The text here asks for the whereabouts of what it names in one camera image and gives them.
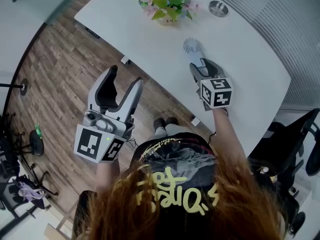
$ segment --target long brown hair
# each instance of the long brown hair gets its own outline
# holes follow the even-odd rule
[[[83,229],[88,229],[88,239],[157,238],[160,204],[153,192],[157,188],[150,169],[147,166],[141,169],[140,166],[135,164],[129,175],[122,175],[109,190],[90,199],[89,217],[83,224]],[[208,223],[202,229],[206,232],[206,239],[284,238],[280,231],[280,209],[276,199],[258,186],[244,158],[230,159],[220,155],[212,176],[218,186],[219,201],[215,207],[210,206]],[[145,184],[138,184],[140,186],[137,187],[137,183],[143,181]],[[183,232],[186,227],[175,230]]]

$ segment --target shoe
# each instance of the shoe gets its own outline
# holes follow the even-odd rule
[[[159,127],[166,127],[166,122],[163,118],[158,118],[156,120],[154,120],[153,122],[153,128],[156,131]]]
[[[165,125],[169,125],[169,124],[173,124],[173,125],[179,125],[178,119],[176,117],[169,117],[166,122]]]

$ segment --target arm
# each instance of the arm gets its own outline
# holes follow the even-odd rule
[[[113,163],[98,163],[95,173],[95,191],[103,192],[108,189],[120,175],[119,160]]]
[[[212,111],[216,131],[215,143],[219,149],[229,156],[246,159],[244,149],[226,111],[221,108],[214,108]]]

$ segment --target leg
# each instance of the leg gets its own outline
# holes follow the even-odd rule
[[[179,133],[192,133],[191,129],[180,126],[178,123],[178,119],[175,117],[169,117],[166,120],[165,129],[168,136],[176,135]]]
[[[160,126],[155,130],[155,133],[153,136],[151,136],[147,141],[160,139],[167,136],[167,131],[164,127]]]
[[[166,129],[166,133],[168,134],[168,136],[176,135],[179,133],[194,133],[194,132],[192,132],[191,129],[189,129],[187,127],[176,125],[173,123],[168,124],[165,127],[165,129]]]
[[[156,140],[160,138],[167,137],[167,131],[165,129],[166,122],[163,118],[158,118],[153,122],[153,128],[155,133],[147,141]]]

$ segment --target wooden floor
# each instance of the wooden floor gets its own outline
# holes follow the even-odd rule
[[[16,113],[13,129],[25,132],[26,142],[35,124],[40,125],[45,155],[27,155],[26,158],[36,164],[35,171],[39,176],[49,171],[44,185],[59,192],[53,201],[65,212],[78,199],[79,193],[92,190],[94,186],[96,165],[73,154],[74,140],[77,124],[82,122],[87,109],[89,90],[111,65],[119,68],[115,79],[117,101],[137,77],[144,81],[132,133],[138,144],[153,134],[153,121],[158,117],[177,117],[181,125],[192,127],[205,140],[210,134],[201,124],[193,127],[190,123],[192,114],[177,100],[133,63],[121,64],[123,55],[120,52],[93,37],[74,20],[75,14],[88,1],[74,0],[55,23],[43,30],[16,81],[28,79],[27,94],[21,96],[19,90],[14,90],[8,107],[9,113]],[[122,148],[119,155],[122,170],[129,166],[133,152],[129,143]]]

